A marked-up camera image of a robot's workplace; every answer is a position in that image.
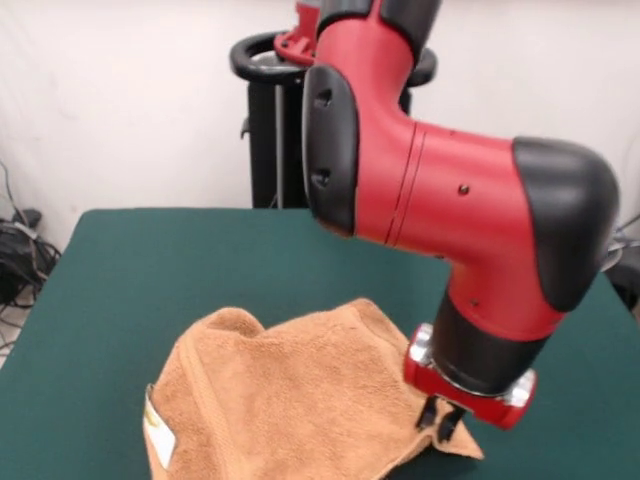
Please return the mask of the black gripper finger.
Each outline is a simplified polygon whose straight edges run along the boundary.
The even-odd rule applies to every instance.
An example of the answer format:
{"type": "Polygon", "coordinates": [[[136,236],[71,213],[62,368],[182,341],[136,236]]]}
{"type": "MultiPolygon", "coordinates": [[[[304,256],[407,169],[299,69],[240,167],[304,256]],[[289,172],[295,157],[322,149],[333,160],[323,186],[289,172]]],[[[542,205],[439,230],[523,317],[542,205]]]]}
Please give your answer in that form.
{"type": "Polygon", "coordinates": [[[464,409],[460,406],[453,405],[452,409],[443,416],[439,423],[437,441],[439,443],[448,443],[463,417],[464,409]]]}
{"type": "Polygon", "coordinates": [[[417,420],[417,428],[424,430],[432,427],[435,424],[437,418],[437,400],[435,395],[430,395],[426,398],[424,407],[417,420]]]}

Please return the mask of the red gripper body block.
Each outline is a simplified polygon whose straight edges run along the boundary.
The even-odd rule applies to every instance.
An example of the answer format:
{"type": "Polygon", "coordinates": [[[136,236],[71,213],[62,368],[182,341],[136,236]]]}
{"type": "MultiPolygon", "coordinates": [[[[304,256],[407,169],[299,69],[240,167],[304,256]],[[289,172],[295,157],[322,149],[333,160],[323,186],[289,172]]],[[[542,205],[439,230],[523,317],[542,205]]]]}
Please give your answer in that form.
{"type": "Polygon", "coordinates": [[[508,430],[516,425],[532,403],[538,384],[537,373],[529,369],[506,392],[487,396],[461,388],[439,371],[433,357],[433,326],[421,324],[414,332],[404,360],[405,382],[427,397],[435,395],[457,405],[477,419],[508,430]]]}

